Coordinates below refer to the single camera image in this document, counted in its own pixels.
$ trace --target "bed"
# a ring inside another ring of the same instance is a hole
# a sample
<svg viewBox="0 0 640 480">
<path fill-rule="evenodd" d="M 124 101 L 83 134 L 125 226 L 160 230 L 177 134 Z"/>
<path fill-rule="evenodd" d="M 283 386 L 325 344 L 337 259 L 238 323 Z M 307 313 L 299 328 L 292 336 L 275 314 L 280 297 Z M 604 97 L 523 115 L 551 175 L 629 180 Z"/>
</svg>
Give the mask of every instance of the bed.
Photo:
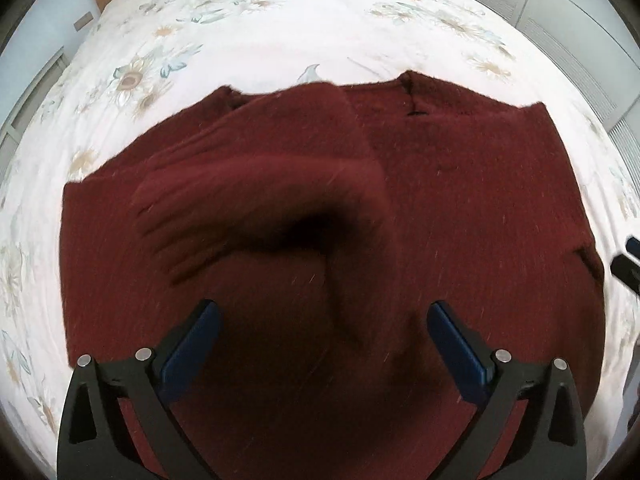
<svg viewBox="0 0 640 480">
<path fill-rule="evenodd" d="M 71 377 L 58 272 L 63 186 L 219 86 L 259 93 L 415 70 L 512 105 L 542 101 L 605 266 L 640 234 L 629 172 L 585 99 L 523 35 L 473 0 L 96 1 L 100 20 L 32 119 L 0 187 L 1 405 L 50 478 Z M 640 334 L 638 297 L 608 271 L 604 292 L 602 375 L 586 419 L 591 473 L 611 454 Z"/>
</svg>

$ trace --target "red sweater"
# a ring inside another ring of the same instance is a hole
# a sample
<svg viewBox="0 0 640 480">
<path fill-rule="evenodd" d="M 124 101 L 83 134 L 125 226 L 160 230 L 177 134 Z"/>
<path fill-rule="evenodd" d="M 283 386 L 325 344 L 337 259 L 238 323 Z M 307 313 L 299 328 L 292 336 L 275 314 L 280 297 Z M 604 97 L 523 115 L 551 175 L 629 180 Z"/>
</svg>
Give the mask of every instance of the red sweater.
<svg viewBox="0 0 640 480">
<path fill-rule="evenodd" d="M 224 480 L 425 478 L 472 412 L 434 300 L 517 359 L 566 359 L 584 411 L 598 387 L 604 273 L 544 105 L 415 73 L 216 90 L 66 185 L 60 273 L 72 364 L 220 305 L 174 413 Z"/>
</svg>

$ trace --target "bed sheet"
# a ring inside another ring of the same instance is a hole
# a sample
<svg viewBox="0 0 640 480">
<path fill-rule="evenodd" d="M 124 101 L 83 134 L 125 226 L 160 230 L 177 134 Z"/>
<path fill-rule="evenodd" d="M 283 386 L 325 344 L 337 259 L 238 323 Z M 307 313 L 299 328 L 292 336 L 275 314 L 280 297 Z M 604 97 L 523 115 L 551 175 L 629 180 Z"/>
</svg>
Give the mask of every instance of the bed sheet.
<svg viewBox="0 0 640 480">
<path fill-rule="evenodd" d="M 71 375 L 58 267 L 65 183 L 222 85 L 271 92 L 379 82 L 409 69 L 512 105 L 544 102 L 605 266 L 640 234 L 628 171 L 585 99 L 473 0 L 114 0 L 37 111 L 0 187 L 0 399 L 50 478 Z M 610 453 L 640 332 L 638 298 L 609 273 L 605 297 L 602 380 L 586 419 L 591 473 Z"/>
</svg>

